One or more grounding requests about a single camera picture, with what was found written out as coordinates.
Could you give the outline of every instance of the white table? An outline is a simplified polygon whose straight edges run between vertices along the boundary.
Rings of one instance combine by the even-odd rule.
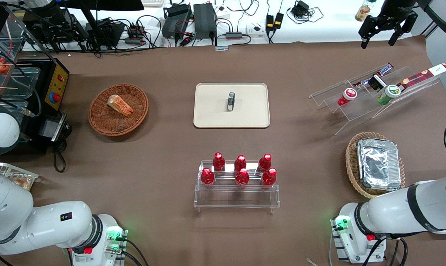
[[[359,28],[362,25],[362,22],[358,22],[354,19],[354,15],[358,11],[362,0],[306,0],[305,2],[310,7],[319,7],[323,12],[324,17],[315,23],[306,22],[301,25],[296,25],[292,20],[287,17],[286,11],[288,8],[292,8],[294,6],[294,2],[292,0],[285,0],[282,2],[281,13],[284,14],[284,20],[282,21],[281,29],[277,30],[272,41],[275,43],[286,43],[286,42],[360,42],[360,36],[358,34]],[[375,6],[373,7],[373,11],[371,15],[377,16],[380,12],[380,9],[383,4],[383,0],[378,0]],[[205,3],[203,0],[196,0],[195,2],[191,2],[193,7],[194,4]],[[242,6],[247,8],[250,4],[250,0],[241,0]],[[269,0],[270,4],[270,15],[274,15],[279,10],[280,1]],[[240,2],[238,0],[216,0],[216,5],[226,5],[232,10],[240,10]],[[170,7],[170,3],[164,3],[163,7]],[[253,4],[248,13],[254,13],[256,3]],[[69,9],[72,14],[74,14],[80,23],[85,27],[86,19],[81,10],[76,10],[73,8]],[[260,0],[260,6],[254,16],[244,15],[240,21],[239,30],[242,34],[246,33],[246,25],[251,23],[262,23],[263,27],[265,27],[265,16],[267,14],[268,6],[266,0]],[[98,19],[103,19],[106,17],[111,17],[114,20],[119,18],[125,18],[132,22],[135,22],[136,19],[142,15],[153,15],[158,18],[162,18],[162,23],[164,23],[164,12],[162,7],[145,7],[145,10],[142,11],[98,11]],[[240,19],[242,12],[230,12],[229,20],[233,23],[234,30],[236,30],[236,26],[238,20]],[[319,16],[317,12],[314,14],[313,20]],[[154,41],[157,32],[159,31],[159,25],[157,20],[150,17],[144,17],[141,19],[141,22],[144,24],[147,31],[149,31],[152,35],[152,40]],[[218,24],[218,35],[226,33],[228,30],[228,26],[220,23]],[[193,25],[189,25],[187,28],[188,32],[195,32]],[[390,39],[393,30],[384,31],[377,35],[375,35],[371,40],[372,41],[380,41],[380,40],[388,40]],[[401,38],[410,37],[411,34],[404,34]],[[127,34],[124,32],[122,39],[126,38]],[[246,40],[239,41],[228,41],[221,37],[218,40],[218,45],[228,45],[238,42],[246,42]],[[260,43],[268,43],[267,37],[252,39],[251,44],[260,44]],[[159,37],[157,39],[156,45],[158,46],[168,46],[168,41]],[[195,42],[195,46],[197,45],[211,45],[210,39],[197,40]],[[132,48],[136,45],[128,45],[124,44],[124,41],[120,41],[118,48]],[[79,49],[76,42],[71,42],[69,44],[65,44],[66,49]],[[27,45],[24,50],[31,51],[32,48]]]

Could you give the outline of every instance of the red button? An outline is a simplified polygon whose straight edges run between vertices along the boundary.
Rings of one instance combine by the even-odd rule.
[[[93,251],[93,248],[90,248],[90,247],[83,249],[83,252],[84,252],[85,254],[91,254],[92,251]]]
[[[61,95],[59,93],[54,93],[52,99],[57,103],[61,101]]]
[[[375,240],[375,235],[367,235],[366,238],[368,239],[368,241],[373,241]]]

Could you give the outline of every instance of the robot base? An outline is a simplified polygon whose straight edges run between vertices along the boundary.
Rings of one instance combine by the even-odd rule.
[[[333,238],[340,260],[348,260],[351,263],[363,263],[370,253],[376,240],[368,241],[361,233],[354,220],[354,210],[358,204],[348,203],[341,208],[340,214],[331,220]],[[344,230],[335,231],[342,226]],[[385,242],[383,241],[372,253],[369,262],[384,261]]]
[[[113,241],[110,237],[125,237],[126,232],[118,226],[116,220],[108,214],[99,214],[98,217],[103,223],[102,236],[98,244],[93,248],[91,254],[72,253],[72,261],[74,266],[114,266],[121,265],[123,257],[121,255],[110,254],[105,252],[107,247],[120,248],[119,241]]]

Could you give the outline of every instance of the aluminum foil container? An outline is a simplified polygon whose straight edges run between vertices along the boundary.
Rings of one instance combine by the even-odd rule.
[[[397,145],[392,141],[366,138],[358,141],[361,184],[366,188],[395,191],[401,188]]]

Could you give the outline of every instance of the keyboard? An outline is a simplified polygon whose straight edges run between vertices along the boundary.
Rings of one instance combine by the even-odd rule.
[[[145,7],[162,7],[164,0],[141,0]]]

